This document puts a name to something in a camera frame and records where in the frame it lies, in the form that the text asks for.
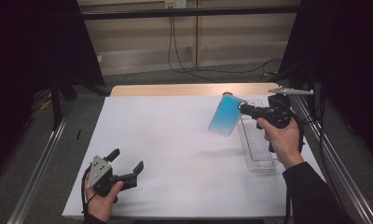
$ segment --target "transparent plastic container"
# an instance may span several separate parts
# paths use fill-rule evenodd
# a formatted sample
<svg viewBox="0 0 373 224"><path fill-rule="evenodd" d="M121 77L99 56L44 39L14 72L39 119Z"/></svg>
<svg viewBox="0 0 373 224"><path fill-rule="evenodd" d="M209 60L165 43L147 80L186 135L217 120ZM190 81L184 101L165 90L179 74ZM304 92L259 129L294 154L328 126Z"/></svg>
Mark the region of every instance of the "transparent plastic container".
<svg viewBox="0 0 373 224"><path fill-rule="evenodd" d="M247 103L263 106L260 100L250 100ZM237 126L247 169L251 171L275 170L279 164L277 155L269 152L269 142L265 139L265 131L257 129L256 120L248 115L242 115Z"/></svg>

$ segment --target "sleeve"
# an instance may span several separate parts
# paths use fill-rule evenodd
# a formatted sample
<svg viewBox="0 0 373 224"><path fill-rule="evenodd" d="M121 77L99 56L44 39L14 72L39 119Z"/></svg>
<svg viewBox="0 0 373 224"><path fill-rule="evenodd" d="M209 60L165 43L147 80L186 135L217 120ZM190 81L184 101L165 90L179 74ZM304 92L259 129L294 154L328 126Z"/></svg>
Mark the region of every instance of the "sleeve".
<svg viewBox="0 0 373 224"><path fill-rule="evenodd" d="M82 224L106 224L106 222L101 221L99 218L88 214L85 216L84 222Z"/></svg>
<svg viewBox="0 0 373 224"><path fill-rule="evenodd" d="M332 190L307 162L283 172L291 197L294 222L355 223L338 204Z"/></svg>

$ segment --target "aluminum rail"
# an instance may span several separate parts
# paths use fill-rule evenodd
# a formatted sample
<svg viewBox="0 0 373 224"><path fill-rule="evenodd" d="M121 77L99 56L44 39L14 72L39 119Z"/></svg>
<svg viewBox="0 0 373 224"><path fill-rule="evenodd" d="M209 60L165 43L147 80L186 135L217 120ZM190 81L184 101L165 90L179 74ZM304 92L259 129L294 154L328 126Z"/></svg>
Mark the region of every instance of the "aluminum rail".
<svg viewBox="0 0 373 224"><path fill-rule="evenodd" d="M114 20L160 17L189 17L189 16L221 16L247 14L279 14L279 13L324 13L328 5L313 7L276 6L276 7L218 7L218 8L176 8L151 9L134 11L92 11L81 14L39 14L33 17L52 18L61 20Z"/></svg>
<svg viewBox="0 0 373 224"><path fill-rule="evenodd" d="M297 103L302 110L303 115L308 118L309 110L307 109L307 102L302 96L296 96ZM320 139L321 126L319 123L314 122L310 124L311 129L315 133L317 139ZM352 200L355 208L360 214L362 220L366 224L373 224L373 210L370 207L367 199L365 198L362 191L358 188L355 181L350 176L343 162L341 161L338 153L330 143L328 137L323 132L323 150L326 157L329 159L331 165L333 166L335 173L337 174L341 184L346 189L347 193Z"/></svg>
<svg viewBox="0 0 373 224"><path fill-rule="evenodd" d="M33 202L35 194L38 190L38 186L48 167L53 151L55 150L55 147L62 136L62 131L65 127L67 118L70 114L73 104L74 102L69 102L64 107L64 117L62 118L57 129L52 131L52 134L50 135L50 138L47 142L47 145L45 146L44 152L41 155L41 158L38 164L36 165L35 170L33 171L33 174L30 177L30 180L27 183L27 186L24 189L23 194L19 198L17 205L12 211L12 214L9 217L7 224L20 224L23 223L24 219L26 218L27 212L29 211L30 205Z"/></svg>

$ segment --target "cable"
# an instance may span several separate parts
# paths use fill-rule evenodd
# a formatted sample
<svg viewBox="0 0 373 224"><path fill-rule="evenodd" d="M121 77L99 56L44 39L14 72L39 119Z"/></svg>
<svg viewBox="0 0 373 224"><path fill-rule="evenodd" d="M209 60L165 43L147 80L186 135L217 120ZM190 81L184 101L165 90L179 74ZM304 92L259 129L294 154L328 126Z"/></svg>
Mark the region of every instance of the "cable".
<svg viewBox="0 0 373 224"><path fill-rule="evenodd" d="M82 197L82 214L84 215L84 217L86 217L88 215L88 203L90 202L90 200L94 197L91 197L88 202L86 202L85 200L85 179L87 177L87 174L88 172L90 171L90 166L88 167L88 169L86 169L85 173L82 175L82 180L81 180L81 197Z"/></svg>
<svg viewBox="0 0 373 224"><path fill-rule="evenodd" d="M328 171L328 167L327 167L327 164L326 164L326 161L325 161L325 156L324 156L324 149L323 149L323 142L324 142L324 112L325 112L325 92L324 92L324 89L321 87L320 88L320 103L322 104L321 105L321 109L320 109L320 119L318 120L320 126L321 126L321 129L320 129L320 139L319 139L319 144L318 144L318 148L319 148L319 151L320 151L320 157L321 157L321 160L323 162L323 166L324 166L324 169L325 169L325 173L326 173L326 177L328 178L329 180L329 183L332 187L332 190L334 191L334 194L336 196L336 198L338 199L338 203L340 205L340 207L344 209L344 205L343 205L343 202L341 201L340 199L340 196L338 194L338 190L335 188L335 184L333 182L333 179L332 179L332 176L331 174L329 173Z"/></svg>
<svg viewBox="0 0 373 224"><path fill-rule="evenodd" d="M44 109L46 109L50 104L52 103L52 96L51 96L51 93L49 93L49 95L47 96L47 99L45 100L45 102L41 105L41 106L39 106L39 107L37 107L37 108L33 108L32 109L32 112L34 112L34 111L36 111L36 110L44 110Z"/></svg>
<svg viewBox="0 0 373 224"><path fill-rule="evenodd" d="M172 42L173 42L173 39L174 39L174 48L175 48L175 53L177 54L177 59L178 59L178 63L181 65L181 67L183 68L184 71L177 71L175 70L173 67L172 67L172 64L170 62L170 50L172 48ZM199 75L196 75L196 74L192 74L190 73L189 71L187 71L185 69L185 67L181 64L181 61L180 61L180 57L178 55L178 49L177 49L177 42L175 41L175 28L174 28L174 18L173 17L170 17L170 44L169 44L169 51L168 51L168 54L167 54L167 59L168 59L168 63L169 63L169 66L170 68L176 72L176 73L188 73L189 75L193 76L193 77L201 77L201 78L204 78L206 80L209 80L211 82L215 82L217 83L217 81L213 80L213 79L210 79L208 77L203 77L203 76L199 76Z"/></svg>
<svg viewBox="0 0 373 224"><path fill-rule="evenodd" d="M176 38L175 38L175 26L174 26L173 17L170 17L170 25L171 25L170 26L171 35L170 35L170 44L169 44L169 51L168 51L168 63L169 63L170 68L176 73L188 73L188 74L190 74L191 76L194 76L194 77L201 77L201 78L205 78L207 80L210 80L212 82L217 82L217 81L212 80L208 77L203 77L203 76L199 76L199 75L196 75L196 74L191 74L190 72L217 72L217 73L228 73L228 74L244 74L244 73L254 72L254 71L256 71L260 68L264 68L265 65L267 65L268 63L272 63L272 62L275 62L275 61L281 61L282 60L282 58L272 58L272 59L262 63L258 67L250 69L250 70L246 70L246 71L226 71L226 70L216 70L216 69L188 69L187 70L181 64L181 60L180 60L180 57L179 57L179 54L178 54L177 41L176 41ZM180 64L180 66L182 67L183 71L177 71L171 65L170 52L171 52L172 42L174 42L174 48L175 48L175 53L176 53L176 56L177 56L177 60L178 60L178 63Z"/></svg>
<svg viewBox="0 0 373 224"><path fill-rule="evenodd" d="M320 86L320 99L317 105L315 106L315 114L319 112L319 116L316 118L312 115L308 115L306 118L302 120L303 124L311 124L316 122L317 120L324 118L325 113L325 95L324 95L324 89L322 86Z"/></svg>
<svg viewBox="0 0 373 224"><path fill-rule="evenodd" d="M44 96L46 96L48 93L50 92L50 90L46 90L46 91L40 91L39 93L36 93L35 94L35 98L33 99L35 102L38 101L38 100L41 100Z"/></svg>
<svg viewBox="0 0 373 224"><path fill-rule="evenodd" d="M288 103L284 102L285 99L286 99L286 101L289 101L289 96L282 96L281 94L276 94L276 95L274 95L274 97L270 98L270 100L272 102L276 102L276 104L282 105L283 108L286 108L288 110L288 113L291 115L291 117L297 123L297 128L299 129L299 144L298 144L299 148L298 148L298 150L299 150L299 152L302 152L302 148L303 148L303 145L304 145L303 136L305 135L304 126L303 126L303 123L300 120L300 117L291 110ZM286 196L285 196L285 217L284 217L283 224L288 223L288 220L289 220L290 216L291 216L291 197L290 197L289 192L287 190L286 191Z"/></svg>
<svg viewBox="0 0 373 224"><path fill-rule="evenodd" d="M89 205L90 201L94 198L94 196L96 196L97 193L94 193L93 196L90 197L90 199L87 201L87 205Z"/></svg>

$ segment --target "hand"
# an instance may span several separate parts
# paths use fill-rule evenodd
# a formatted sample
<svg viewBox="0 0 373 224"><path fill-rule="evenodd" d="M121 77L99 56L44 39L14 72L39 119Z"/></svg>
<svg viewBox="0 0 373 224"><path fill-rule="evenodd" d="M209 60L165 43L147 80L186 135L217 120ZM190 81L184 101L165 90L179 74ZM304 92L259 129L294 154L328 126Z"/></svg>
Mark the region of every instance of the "hand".
<svg viewBox="0 0 373 224"><path fill-rule="evenodd" d="M90 173L85 177L85 186L88 185ZM103 222L108 222L112 214L112 206L117 194L123 187L123 182L118 181L108 193L106 197L96 194L95 189L85 188L85 196L87 201L91 198L88 204L88 213L94 217L99 218Z"/></svg>
<svg viewBox="0 0 373 224"><path fill-rule="evenodd" d="M299 128L297 122L291 119L288 126L278 129L267 120L259 118L257 123L265 130L266 140L271 142L277 158L285 169L303 162L299 152Z"/></svg>

